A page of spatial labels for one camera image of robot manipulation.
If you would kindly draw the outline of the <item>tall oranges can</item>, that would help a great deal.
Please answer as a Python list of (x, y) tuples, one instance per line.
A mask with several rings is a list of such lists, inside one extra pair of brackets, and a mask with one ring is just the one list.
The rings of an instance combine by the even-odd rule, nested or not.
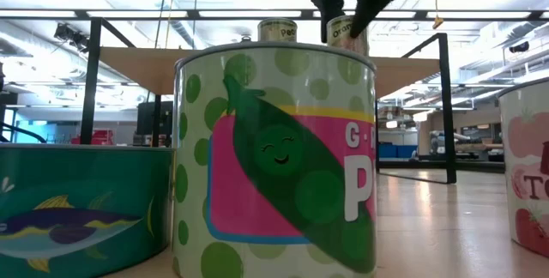
[(350, 36), (353, 23), (352, 15), (338, 16), (327, 23), (327, 45), (357, 52), (363, 56), (369, 56), (368, 30), (353, 39)]

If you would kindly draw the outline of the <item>tall peaches can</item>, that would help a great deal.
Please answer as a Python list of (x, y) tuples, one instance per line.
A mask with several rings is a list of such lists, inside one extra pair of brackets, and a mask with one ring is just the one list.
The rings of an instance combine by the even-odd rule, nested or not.
[(260, 21), (258, 26), (258, 40), (262, 42), (296, 42), (297, 24), (287, 18), (268, 18)]

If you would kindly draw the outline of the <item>short tomato can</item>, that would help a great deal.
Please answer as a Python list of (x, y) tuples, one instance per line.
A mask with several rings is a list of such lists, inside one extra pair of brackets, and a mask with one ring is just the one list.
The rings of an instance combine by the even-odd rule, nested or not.
[(510, 236), (549, 258), (549, 77), (498, 95)]

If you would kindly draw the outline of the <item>wooden shelf with black legs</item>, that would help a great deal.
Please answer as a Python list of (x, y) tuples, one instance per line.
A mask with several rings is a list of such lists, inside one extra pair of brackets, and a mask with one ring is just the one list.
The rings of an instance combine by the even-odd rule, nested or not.
[[(174, 66), (178, 59), (196, 55), (196, 50), (137, 48), (107, 19), (91, 19), (91, 36), (87, 72), (97, 74), (99, 62), (113, 67), (123, 76), (161, 96), (173, 91)], [(443, 102), (443, 131), (445, 156), (442, 160), (427, 162), (388, 162), (376, 157), (376, 168), (424, 169), (440, 168), (446, 171), (444, 184), (454, 184), (456, 157), (453, 141), (454, 124), (449, 75), (449, 45), (446, 33), (436, 33), (415, 46), (403, 57), (375, 57), (377, 66), (376, 100), (396, 90), (420, 81), (437, 72), (441, 74)]]

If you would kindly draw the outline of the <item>blue storage bins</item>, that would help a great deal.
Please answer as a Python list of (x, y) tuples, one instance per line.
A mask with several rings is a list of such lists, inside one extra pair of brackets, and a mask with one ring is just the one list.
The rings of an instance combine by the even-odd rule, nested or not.
[(417, 145), (395, 145), (380, 143), (378, 153), (381, 159), (411, 159), (417, 152)]

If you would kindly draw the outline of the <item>black monitor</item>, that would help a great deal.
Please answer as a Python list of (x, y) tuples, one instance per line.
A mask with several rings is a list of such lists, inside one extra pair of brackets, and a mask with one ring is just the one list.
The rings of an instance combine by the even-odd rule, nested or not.
[[(137, 107), (137, 126), (133, 137), (133, 145), (150, 147), (153, 140), (154, 102), (141, 103)], [(172, 101), (162, 101), (160, 111), (159, 146), (172, 145)]]

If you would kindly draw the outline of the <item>short green peas can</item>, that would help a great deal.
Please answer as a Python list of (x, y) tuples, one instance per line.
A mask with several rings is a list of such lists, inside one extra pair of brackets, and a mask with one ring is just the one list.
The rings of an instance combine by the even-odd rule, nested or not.
[(175, 66), (180, 278), (374, 278), (375, 67), (321, 45), (221, 45)]

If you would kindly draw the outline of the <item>red crate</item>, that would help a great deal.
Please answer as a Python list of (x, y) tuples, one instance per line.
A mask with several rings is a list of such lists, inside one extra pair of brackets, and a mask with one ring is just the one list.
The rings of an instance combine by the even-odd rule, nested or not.
[(94, 130), (91, 139), (92, 145), (113, 145), (114, 131), (113, 130)]

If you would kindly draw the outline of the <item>short teal tuna can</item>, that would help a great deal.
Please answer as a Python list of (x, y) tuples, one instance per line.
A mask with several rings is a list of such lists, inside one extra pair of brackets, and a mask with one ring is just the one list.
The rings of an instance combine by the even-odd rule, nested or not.
[(0, 144), (0, 278), (96, 278), (170, 240), (169, 148)]

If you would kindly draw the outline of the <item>black metal table frame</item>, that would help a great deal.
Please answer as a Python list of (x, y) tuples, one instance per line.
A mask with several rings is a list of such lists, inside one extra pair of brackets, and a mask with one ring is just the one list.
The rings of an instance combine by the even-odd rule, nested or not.
[[(445, 161), (380, 161), (380, 168), (391, 169), (446, 169)], [(479, 162), (458, 160), (455, 163), (457, 171), (505, 173), (503, 162)]]

